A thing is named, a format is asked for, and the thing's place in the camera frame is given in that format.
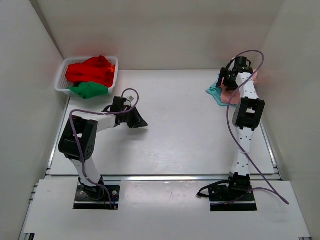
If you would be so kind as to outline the pink t shirt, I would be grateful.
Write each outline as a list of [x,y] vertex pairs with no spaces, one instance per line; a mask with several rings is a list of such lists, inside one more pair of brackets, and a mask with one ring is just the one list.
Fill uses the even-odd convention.
[[[258,76],[258,72],[255,73],[255,75],[253,76],[253,84],[256,85],[258,83],[258,79],[257,79],[257,76]],[[220,88],[222,90],[222,93],[221,93],[221,102],[222,103],[225,103],[227,104],[233,94],[233,90],[227,90],[227,87],[224,86],[224,78],[222,78],[222,83],[220,85]],[[241,95],[240,95],[240,92],[238,91],[232,98],[230,104],[231,105],[237,105],[239,103],[241,99]]]

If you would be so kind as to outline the teal t shirt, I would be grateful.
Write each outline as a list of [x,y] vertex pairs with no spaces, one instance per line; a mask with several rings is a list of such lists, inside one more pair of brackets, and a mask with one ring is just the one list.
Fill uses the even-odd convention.
[[[220,87],[216,87],[216,83],[217,83],[217,80],[206,90],[206,93],[211,95],[220,107],[226,107],[228,103],[222,103],[221,101],[222,90]],[[233,105],[233,104],[230,104],[230,106],[234,108],[237,107],[237,105]]]

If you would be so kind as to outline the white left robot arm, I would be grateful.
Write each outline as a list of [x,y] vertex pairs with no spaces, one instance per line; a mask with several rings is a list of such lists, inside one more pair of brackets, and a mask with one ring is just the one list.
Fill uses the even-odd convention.
[[77,170],[82,191],[94,201],[111,197],[93,161],[97,133],[126,124],[130,129],[145,128],[148,123],[141,117],[132,100],[115,96],[112,105],[102,112],[80,110],[85,116],[70,113],[58,144],[58,150]]

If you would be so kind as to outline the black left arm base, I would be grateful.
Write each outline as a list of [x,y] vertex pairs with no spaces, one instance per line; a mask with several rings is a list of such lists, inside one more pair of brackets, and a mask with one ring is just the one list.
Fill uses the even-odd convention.
[[78,180],[74,197],[73,209],[76,210],[117,210],[120,200],[120,185],[108,185],[103,179],[99,181],[99,186],[86,186]]

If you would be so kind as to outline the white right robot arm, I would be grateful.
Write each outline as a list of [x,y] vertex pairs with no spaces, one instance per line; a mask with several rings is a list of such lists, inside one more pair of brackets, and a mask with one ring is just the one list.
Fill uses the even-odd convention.
[[251,142],[255,129],[259,126],[265,101],[259,99],[255,89],[251,62],[244,56],[237,56],[220,70],[216,87],[224,87],[226,91],[235,91],[239,86],[240,99],[232,118],[235,127],[235,139],[241,148],[235,155],[228,177],[228,185],[224,187],[224,195],[229,200],[236,200],[245,195],[251,187],[249,159]]

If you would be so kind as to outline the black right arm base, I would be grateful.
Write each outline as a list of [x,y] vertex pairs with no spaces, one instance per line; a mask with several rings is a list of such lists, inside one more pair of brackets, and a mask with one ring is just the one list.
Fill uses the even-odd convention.
[[221,180],[202,187],[197,198],[208,198],[211,212],[255,212],[258,210],[253,192],[231,189],[228,180]]

